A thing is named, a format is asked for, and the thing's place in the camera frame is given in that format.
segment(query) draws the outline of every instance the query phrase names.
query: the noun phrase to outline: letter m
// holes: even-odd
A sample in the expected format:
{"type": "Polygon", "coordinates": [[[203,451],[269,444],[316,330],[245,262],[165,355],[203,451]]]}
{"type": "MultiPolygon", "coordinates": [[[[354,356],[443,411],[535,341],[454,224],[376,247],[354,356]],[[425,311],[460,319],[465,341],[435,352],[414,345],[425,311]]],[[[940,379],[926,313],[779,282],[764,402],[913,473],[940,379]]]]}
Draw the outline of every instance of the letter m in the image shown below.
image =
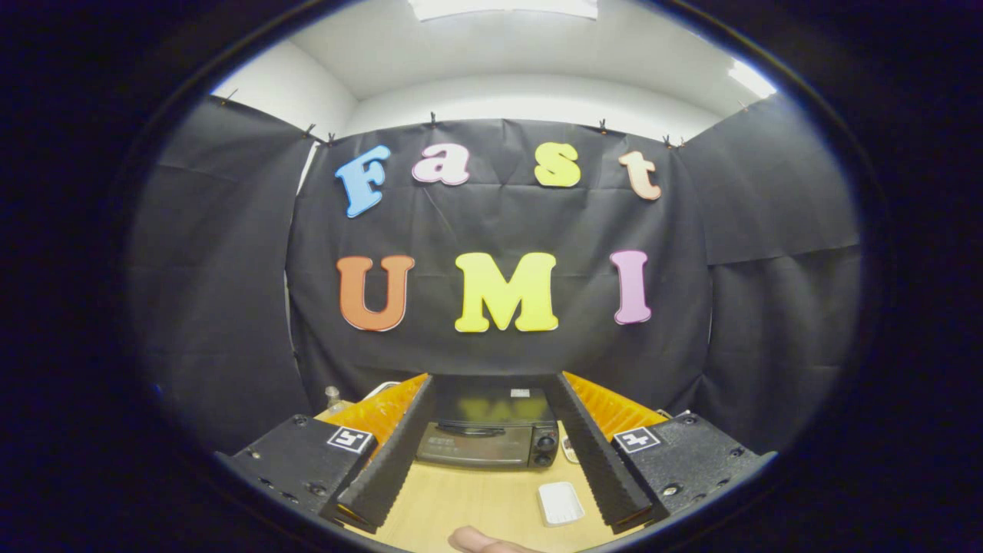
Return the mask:
{"type": "Polygon", "coordinates": [[[516,329],[551,331],[559,326],[549,298],[549,277],[556,265],[554,256],[544,253],[522,256],[508,282],[489,254],[463,254],[458,256],[456,265],[464,272],[463,312],[454,322],[458,332],[483,333],[489,328],[483,302],[500,331],[508,328],[519,303],[522,313],[515,320],[516,329]]]}

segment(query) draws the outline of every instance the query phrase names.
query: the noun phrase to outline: black curtain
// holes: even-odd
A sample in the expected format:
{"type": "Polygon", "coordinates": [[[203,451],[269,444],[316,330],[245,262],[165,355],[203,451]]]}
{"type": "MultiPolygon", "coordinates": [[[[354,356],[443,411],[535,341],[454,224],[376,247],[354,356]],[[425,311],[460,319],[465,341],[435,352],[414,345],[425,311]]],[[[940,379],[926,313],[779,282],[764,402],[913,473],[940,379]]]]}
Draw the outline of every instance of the black curtain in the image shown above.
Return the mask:
{"type": "Polygon", "coordinates": [[[691,408],[754,451],[781,450],[842,373],[863,257],[848,177],[780,94],[680,150],[713,281],[707,363],[691,408]]]}
{"type": "Polygon", "coordinates": [[[385,380],[417,372],[530,375],[573,371],[644,404],[684,408],[705,362],[710,275],[694,190],[676,151],[662,143],[577,125],[535,121],[440,122],[384,129],[319,147],[297,198],[287,256],[292,328],[311,402],[323,387],[359,398],[385,380]],[[547,188],[534,176],[541,143],[572,145],[582,175],[571,188],[547,188]],[[470,179],[458,186],[420,183],[411,175],[428,145],[455,143],[470,152],[470,179]],[[381,201],[348,218],[347,196],[334,173],[377,145],[381,201]],[[639,151],[655,163],[663,188],[649,202],[632,190],[617,158],[639,151]],[[652,319],[620,326],[617,271],[608,256],[625,249],[648,255],[652,319]],[[514,324],[460,334],[463,275],[457,256],[490,254],[505,278],[530,252],[556,257],[551,298],[559,327],[522,333],[514,324]],[[385,304],[382,257],[409,255],[406,316],[385,333],[354,329],[338,306],[335,263],[346,256],[374,262],[366,304],[385,304]]]}
{"type": "Polygon", "coordinates": [[[295,203],[311,144],[299,129],[210,98],[174,135],[141,203],[130,297],[149,376],[217,450],[320,410],[328,385],[357,399],[424,371],[560,370],[651,407],[691,408],[755,451],[780,450],[842,372],[860,301],[859,224],[836,159],[780,95],[685,148],[511,120],[347,137],[317,148],[295,203]],[[537,183],[543,142],[574,146],[576,186],[537,183]],[[468,182],[412,177],[437,143],[469,150],[468,182]],[[349,218],[334,173],[376,145],[391,150],[375,187],[382,200],[349,218]],[[636,150],[657,168],[663,195],[654,202],[634,193],[617,161],[636,150]],[[624,249],[649,257],[646,323],[613,319],[619,289],[608,256],[624,249]],[[469,252],[489,253],[506,278],[524,254],[555,255],[559,327],[456,332],[463,276],[454,261],[469,252]],[[335,263],[374,261],[366,304],[379,310],[379,262],[390,255],[416,260],[405,318],[385,333],[354,329],[341,315],[335,263]]]}
{"type": "Polygon", "coordinates": [[[140,199],[127,273],[147,379],[211,449],[235,453],[311,406],[283,291],[290,214],[313,143],[240,104],[204,101],[140,199]]]}

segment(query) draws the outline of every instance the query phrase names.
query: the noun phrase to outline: screw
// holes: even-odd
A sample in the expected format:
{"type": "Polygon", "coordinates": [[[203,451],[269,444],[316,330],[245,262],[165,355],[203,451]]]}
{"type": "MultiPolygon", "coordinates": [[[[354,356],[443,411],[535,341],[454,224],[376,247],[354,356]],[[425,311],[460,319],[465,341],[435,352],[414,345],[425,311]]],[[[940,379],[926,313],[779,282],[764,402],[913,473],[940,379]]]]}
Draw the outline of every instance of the screw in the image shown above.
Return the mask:
{"type": "Polygon", "coordinates": [[[324,497],[327,495],[327,490],[320,484],[308,484],[308,491],[318,497],[324,497]]]}

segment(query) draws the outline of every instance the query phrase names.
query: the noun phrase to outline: white object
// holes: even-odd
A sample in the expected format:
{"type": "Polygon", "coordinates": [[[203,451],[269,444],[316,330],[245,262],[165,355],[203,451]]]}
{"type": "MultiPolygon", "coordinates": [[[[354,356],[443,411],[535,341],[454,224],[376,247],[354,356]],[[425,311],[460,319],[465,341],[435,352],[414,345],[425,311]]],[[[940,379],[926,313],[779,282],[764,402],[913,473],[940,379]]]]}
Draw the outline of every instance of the white object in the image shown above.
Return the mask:
{"type": "Polygon", "coordinates": [[[737,60],[734,60],[734,67],[727,71],[727,74],[761,98],[767,98],[777,92],[771,83],[765,81],[764,77],[737,60]]]}
{"type": "Polygon", "coordinates": [[[372,396],[378,394],[379,392],[385,390],[386,388],[392,388],[393,386],[398,386],[398,385],[399,385],[398,382],[383,382],[382,384],[378,385],[375,390],[372,390],[371,392],[369,392],[367,396],[362,398],[362,401],[371,398],[372,396]]]}
{"type": "Polygon", "coordinates": [[[584,518],[584,507],[570,482],[540,486],[540,512],[549,527],[563,526],[584,518]]]}
{"type": "Polygon", "coordinates": [[[338,389],[333,386],[328,386],[325,388],[324,395],[327,396],[328,408],[333,407],[336,403],[341,401],[341,393],[338,392],[338,389]]]}
{"type": "Polygon", "coordinates": [[[410,0],[420,21],[494,10],[552,12],[596,20],[598,0],[410,0]]]}
{"type": "Polygon", "coordinates": [[[560,447],[563,449],[563,454],[566,459],[574,464],[580,464],[577,460],[577,452],[573,451],[573,446],[570,445],[570,437],[563,436],[563,439],[559,442],[560,447]]]}

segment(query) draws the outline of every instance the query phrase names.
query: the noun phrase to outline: oven door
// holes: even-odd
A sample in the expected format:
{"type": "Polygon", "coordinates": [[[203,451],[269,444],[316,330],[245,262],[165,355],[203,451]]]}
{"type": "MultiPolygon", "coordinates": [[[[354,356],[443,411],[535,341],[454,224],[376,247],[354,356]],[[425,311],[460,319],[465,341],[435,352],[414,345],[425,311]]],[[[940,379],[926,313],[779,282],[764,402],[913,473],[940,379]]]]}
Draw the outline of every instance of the oven door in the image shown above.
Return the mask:
{"type": "Polygon", "coordinates": [[[531,426],[482,428],[431,422],[417,459],[472,468],[525,467],[532,438],[531,426]]]}

